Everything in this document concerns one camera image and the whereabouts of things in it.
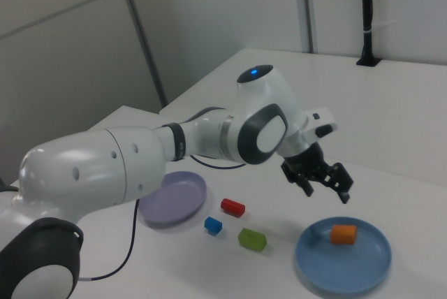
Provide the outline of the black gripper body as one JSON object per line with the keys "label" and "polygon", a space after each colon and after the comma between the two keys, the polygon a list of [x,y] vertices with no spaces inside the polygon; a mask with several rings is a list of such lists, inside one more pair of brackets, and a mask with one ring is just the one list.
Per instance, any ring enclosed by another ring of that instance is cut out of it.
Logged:
{"label": "black gripper body", "polygon": [[320,145],[314,143],[298,155],[285,157],[281,168],[294,175],[323,175],[327,172],[327,163]]}

